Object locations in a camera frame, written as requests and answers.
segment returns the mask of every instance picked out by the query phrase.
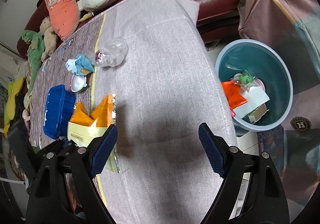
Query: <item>yellow stripe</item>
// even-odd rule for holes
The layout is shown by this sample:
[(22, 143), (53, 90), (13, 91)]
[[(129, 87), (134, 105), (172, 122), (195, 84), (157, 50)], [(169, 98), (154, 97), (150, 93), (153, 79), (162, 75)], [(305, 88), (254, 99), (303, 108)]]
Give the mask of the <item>yellow stripe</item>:
[[(101, 26), (100, 26), (100, 30), (99, 30), (99, 35), (98, 35), (98, 38), (97, 38), (97, 41), (96, 41), (96, 45), (94, 47), (94, 52), (96, 53), (98, 51), (98, 43), (99, 43), (99, 40), (100, 40), (100, 37), (101, 37), (101, 34), (102, 34), (102, 29), (103, 29), (103, 26), (104, 26), (104, 23), (106, 21), (106, 16), (107, 14), (105, 13), (103, 15), (103, 20), (102, 20), (102, 23), (101, 23)], [(93, 73), (93, 76), (92, 76), (92, 86), (91, 86), (91, 111), (93, 111), (93, 106), (94, 106), (94, 88), (95, 88), (95, 85), (96, 85), (96, 72), (94, 71)], [(102, 189), (102, 184), (101, 184), (101, 179), (100, 179), (100, 175), (97, 174), (96, 175), (96, 178), (97, 178), (97, 182), (98, 182), (98, 189), (99, 189), (99, 192), (100, 192), (100, 196), (101, 196), (101, 199), (104, 203), (105, 206), (107, 206), (107, 201), (106, 201), (106, 198), (104, 196), (104, 193), (103, 193), (103, 189)]]
[(102, 189), (102, 183), (101, 183), (100, 175), (97, 174), (96, 177), (97, 177), (97, 182), (98, 182), (98, 187), (99, 187), (101, 199), (102, 199), (104, 205), (107, 206), (107, 201), (106, 201), (106, 198), (104, 196), (103, 189)]
[(272, 0), (278, 8), (283, 12), (283, 14), (287, 17), (287, 19), (291, 22), (291, 24), (294, 24), (296, 21), (291, 16), (291, 14), (286, 10), (286, 8), (278, 1), (278, 0)]
[[(99, 35), (98, 35), (98, 38), (97, 38), (97, 41), (96, 41), (96, 44), (95, 44), (95, 47), (94, 47), (94, 52), (96, 53), (98, 51), (98, 43), (99, 43), (99, 40), (100, 40), (100, 37), (101, 37), (101, 34), (102, 34), (102, 29), (103, 29), (103, 26), (104, 26), (104, 23), (106, 21), (106, 16), (107, 14), (105, 13), (103, 15), (103, 20), (102, 20), (102, 23), (101, 23), (101, 26), (100, 26), (100, 30), (99, 30)], [(92, 76), (92, 87), (91, 87), (91, 111), (93, 111), (93, 107), (94, 107), (94, 88), (95, 88), (95, 85), (96, 85), (96, 67), (94, 67), (94, 73), (93, 73), (93, 76)]]

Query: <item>logo patch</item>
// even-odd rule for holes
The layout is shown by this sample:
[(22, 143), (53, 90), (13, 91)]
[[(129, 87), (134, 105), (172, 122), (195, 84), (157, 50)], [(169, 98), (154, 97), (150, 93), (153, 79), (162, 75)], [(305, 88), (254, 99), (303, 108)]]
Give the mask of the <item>logo patch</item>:
[(295, 117), (291, 120), (291, 126), (299, 134), (307, 134), (311, 129), (311, 122), (303, 117)]

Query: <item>white paper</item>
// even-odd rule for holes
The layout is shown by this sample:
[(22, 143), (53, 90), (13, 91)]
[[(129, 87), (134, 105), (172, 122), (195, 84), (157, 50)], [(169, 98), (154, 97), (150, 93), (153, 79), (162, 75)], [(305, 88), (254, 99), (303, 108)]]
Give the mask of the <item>white paper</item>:
[(234, 108), (233, 111), (241, 119), (255, 108), (258, 108), (263, 103), (270, 100), (269, 96), (261, 89), (260, 86), (251, 87), (249, 92), (241, 88), (240, 94), (247, 100), (247, 102)]
[(72, 71), (72, 70), (76, 69), (76, 59), (69, 59), (66, 62), (66, 68), (68, 71)]

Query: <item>orange carrot plush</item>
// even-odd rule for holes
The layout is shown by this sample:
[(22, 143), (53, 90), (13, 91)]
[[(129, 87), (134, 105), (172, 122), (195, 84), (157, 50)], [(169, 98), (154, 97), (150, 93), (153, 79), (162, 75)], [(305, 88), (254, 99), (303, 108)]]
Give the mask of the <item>orange carrot plush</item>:
[(76, 30), (80, 11), (76, 0), (44, 0), (49, 11), (50, 22), (54, 32), (62, 41)]

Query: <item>small white bowl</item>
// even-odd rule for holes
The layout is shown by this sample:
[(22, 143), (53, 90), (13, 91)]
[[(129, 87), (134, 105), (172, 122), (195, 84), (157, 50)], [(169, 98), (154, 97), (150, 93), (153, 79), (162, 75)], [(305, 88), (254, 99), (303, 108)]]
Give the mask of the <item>small white bowl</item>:
[(83, 88), (87, 87), (87, 77), (85, 75), (78, 76), (74, 74), (71, 78), (70, 87), (72, 92), (81, 91)]

